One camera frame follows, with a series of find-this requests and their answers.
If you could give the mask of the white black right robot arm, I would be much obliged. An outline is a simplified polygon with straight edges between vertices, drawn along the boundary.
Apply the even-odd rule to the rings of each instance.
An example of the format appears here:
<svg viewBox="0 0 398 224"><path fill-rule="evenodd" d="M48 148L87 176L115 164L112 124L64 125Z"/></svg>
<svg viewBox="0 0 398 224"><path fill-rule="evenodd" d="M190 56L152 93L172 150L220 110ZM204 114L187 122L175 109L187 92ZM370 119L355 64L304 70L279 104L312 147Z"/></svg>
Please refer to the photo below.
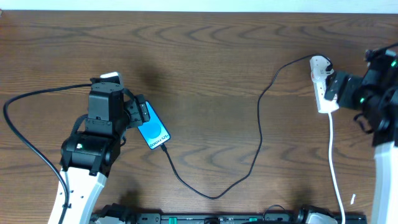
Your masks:
<svg viewBox="0 0 398 224"><path fill-rule="evenodd" d="M367 50L368 69L359 77L335 71L331 60L309 55L318 112L346 108L369 125L361 130L373 136L376 186L371 223L397 223L397 53L393 46Z"/></svg>

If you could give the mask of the white power strip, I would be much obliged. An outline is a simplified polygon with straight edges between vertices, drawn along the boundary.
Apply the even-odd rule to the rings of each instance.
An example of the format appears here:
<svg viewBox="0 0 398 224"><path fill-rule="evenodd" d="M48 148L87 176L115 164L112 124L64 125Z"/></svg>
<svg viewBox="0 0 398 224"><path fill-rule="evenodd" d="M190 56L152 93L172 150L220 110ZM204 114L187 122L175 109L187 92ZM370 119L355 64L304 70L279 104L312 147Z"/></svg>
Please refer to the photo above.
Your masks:
<svg viewBox="0 0 398 224"><path fill-rule="evenodd" d="M311 79L314 86L317 109L321 114L332 113L339 109L339 106L336 102L336 97L334 97L332 100L325 99L326 78L333 72L334 70L327 72L324 68L319 67L313 67L311 71Z"/></svg>

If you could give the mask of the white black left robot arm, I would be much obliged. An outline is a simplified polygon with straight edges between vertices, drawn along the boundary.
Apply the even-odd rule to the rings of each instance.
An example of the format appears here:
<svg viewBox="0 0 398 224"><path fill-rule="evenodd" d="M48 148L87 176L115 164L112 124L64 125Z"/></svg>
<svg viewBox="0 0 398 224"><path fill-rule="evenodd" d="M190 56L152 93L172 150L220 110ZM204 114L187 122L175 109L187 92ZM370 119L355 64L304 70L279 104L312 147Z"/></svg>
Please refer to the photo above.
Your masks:
<svg viewBox="0 0 398 224"><path fill-rule="evenodd" d="M58 187L49 223L89 223L126 130L149 120L143 95L120 83L92 84L88 114L80 119L85 129L75 127L62 144L60 174L66 185Z"/></svg>

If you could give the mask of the blue Galaxy smartphone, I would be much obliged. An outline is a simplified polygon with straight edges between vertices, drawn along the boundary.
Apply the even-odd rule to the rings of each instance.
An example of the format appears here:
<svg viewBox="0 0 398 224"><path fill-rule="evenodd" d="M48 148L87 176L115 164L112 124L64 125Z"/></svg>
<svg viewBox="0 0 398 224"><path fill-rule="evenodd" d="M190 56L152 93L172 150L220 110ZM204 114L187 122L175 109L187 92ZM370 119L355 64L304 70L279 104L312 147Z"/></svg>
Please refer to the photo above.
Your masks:
<svg viewBox="0 0 398 224"><path fill-rule="evenodd" d="M152 105L146 101L150 120L138 127L148 147L153 150L171 139L171 135L158 117Z"/></svg>

